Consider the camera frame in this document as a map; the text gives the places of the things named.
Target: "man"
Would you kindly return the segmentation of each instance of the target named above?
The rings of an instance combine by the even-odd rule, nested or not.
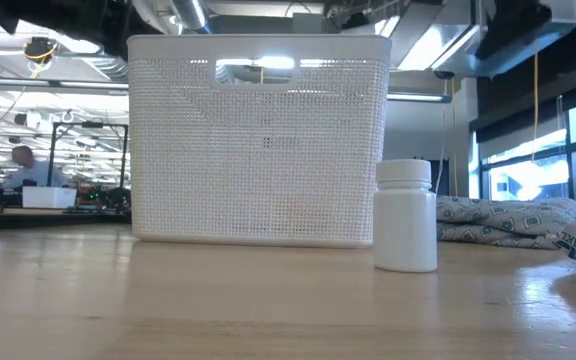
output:
[[[28,146],[17,146],[12,149],[12,161],[23,166],[2,185],[4,189],[14,189],[24,185],[24,180],[37,183],[37,186],[46,186],[48,180],[49,163],[35,160],[32,150]],[[52,187],[68,185],[68,179],[58,170],[52,172]]]

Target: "patterned fabric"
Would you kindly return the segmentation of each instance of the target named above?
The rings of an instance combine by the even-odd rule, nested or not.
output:
[[[557,249],[553,240],[576,220],[571,199],[490,201],[437,197],[437,238],[477,244]]]

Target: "cloth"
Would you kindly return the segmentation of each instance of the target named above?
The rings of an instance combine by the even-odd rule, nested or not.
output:
[[[554,250],[557,234],[575,220],[576,202],[566,198],[532,202],[437,197],[440,241]]]
[[[32,168],[21,168],[17,170],[10,179],[6,180],[2,187],[4,189],[14,189],[23,185],[24,180],[32,180],[37,186],[46,186],[48,180],[49,163],[47,161],[37,161]],[[68,185],[68,179],[57,169],[52,172],[52,187],[62,187]]]

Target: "white box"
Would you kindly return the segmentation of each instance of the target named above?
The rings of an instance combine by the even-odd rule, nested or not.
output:
[[[75,206],[76,189],[24,186],[23,207],[66,209]]]
[[[370,246],[390,47],[380,36],[130,38],[133,233]],[[215,80],[219,60],[266,56],[294,61],[288,83]]]

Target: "desk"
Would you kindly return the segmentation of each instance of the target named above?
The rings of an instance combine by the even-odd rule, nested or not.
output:
[[[0,359],[576,359],[575,262],[439,253],[437,273],[398,274],[369,250],[0,231]]]

